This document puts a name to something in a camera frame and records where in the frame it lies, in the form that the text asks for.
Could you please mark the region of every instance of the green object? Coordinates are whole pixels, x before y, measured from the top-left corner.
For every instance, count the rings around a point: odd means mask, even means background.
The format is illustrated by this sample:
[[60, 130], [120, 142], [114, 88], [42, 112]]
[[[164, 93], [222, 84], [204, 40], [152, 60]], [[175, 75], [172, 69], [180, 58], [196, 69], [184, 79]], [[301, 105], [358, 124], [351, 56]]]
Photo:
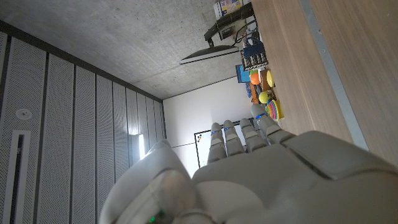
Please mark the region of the green object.
[[259, 71], [258, 70], [250, 70], [250, 75], [252, 75], [252, 74], [255, 74], [255, 73], [259, 73]]

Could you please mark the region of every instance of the orange ball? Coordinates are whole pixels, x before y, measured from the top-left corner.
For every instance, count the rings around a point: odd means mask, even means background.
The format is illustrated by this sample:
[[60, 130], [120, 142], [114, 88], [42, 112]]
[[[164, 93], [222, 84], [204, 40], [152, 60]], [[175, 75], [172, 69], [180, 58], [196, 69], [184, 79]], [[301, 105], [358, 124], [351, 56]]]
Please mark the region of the orange ball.
[[258, 74], [258, 73], [253, 73], [253, 74], [250, 76], [250, 82], [251, 82], [253, 85], [258, 85], [258, 84], [260, 84], [259, 74]]

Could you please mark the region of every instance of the electronic device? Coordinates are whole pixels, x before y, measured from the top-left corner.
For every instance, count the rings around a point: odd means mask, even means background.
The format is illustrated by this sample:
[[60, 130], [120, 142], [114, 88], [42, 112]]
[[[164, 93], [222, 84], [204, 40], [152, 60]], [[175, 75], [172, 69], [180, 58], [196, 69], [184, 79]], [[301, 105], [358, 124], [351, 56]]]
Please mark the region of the electronic device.
[[204, 59], [209, 59], [213, 57], [219, 57], [222, 55], [232, 54], [239, 52], [238, 47], [228, 46], [228, 45], [221, 45], [221, 46], [214, 46], [214, 42], [211, 39], [215, 34], [219, 31], [223, 30], [225, 27], [234, 23], [236, 21], [246, 19], [254, 15], [253, 7], [251, 2], [241, 7], [239, 10], [232, 12], [223, 16], [221, 19], [217, 20], [216, 24], [213, 25], [205, 34], [205, 41], [208, 42], [209, 48], [199, 50], [188, 57], [185, 57], [180, 61], [180, 64], [186, 64], [191, 62], [197, 62]]

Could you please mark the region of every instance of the blue object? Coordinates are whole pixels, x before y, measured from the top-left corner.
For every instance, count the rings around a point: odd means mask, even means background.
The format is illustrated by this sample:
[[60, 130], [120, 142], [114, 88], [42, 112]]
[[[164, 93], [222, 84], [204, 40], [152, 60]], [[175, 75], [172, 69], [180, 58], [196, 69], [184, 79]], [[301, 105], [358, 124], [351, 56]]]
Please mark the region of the blue object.
[[[266, 115], [267, 113], [263, 113], [262, 115]], [[262, 115], [256, 116], [256, 119], [261, 118]]]
[[248, 93], [248, 97], [251, 98], [250, 83], [246, 83], [246, 92]]
[[250, 82], [250, 71], [244, 71], [242, 65], [236, 65], [236, 76], [238, 77], [238, 83]]

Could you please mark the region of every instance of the white wall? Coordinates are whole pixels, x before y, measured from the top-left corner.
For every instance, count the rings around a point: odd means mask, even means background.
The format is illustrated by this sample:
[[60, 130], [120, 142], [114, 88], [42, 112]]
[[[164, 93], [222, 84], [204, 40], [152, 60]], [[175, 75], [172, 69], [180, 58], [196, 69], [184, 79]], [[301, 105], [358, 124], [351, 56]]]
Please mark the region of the white wall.
[[[163, 105], [167, 140], [175, 147], [195, 142], [193, 134], [211, 129], [214, 122], [223, 124], [226, 119], [250, 118], [252, 103], [245, 84], [234, 77], [166, 99]], [[195, 153], [182, 154], [185, 150]], [[198, 169], [195, 144], [175, 152], [190, 174]]]

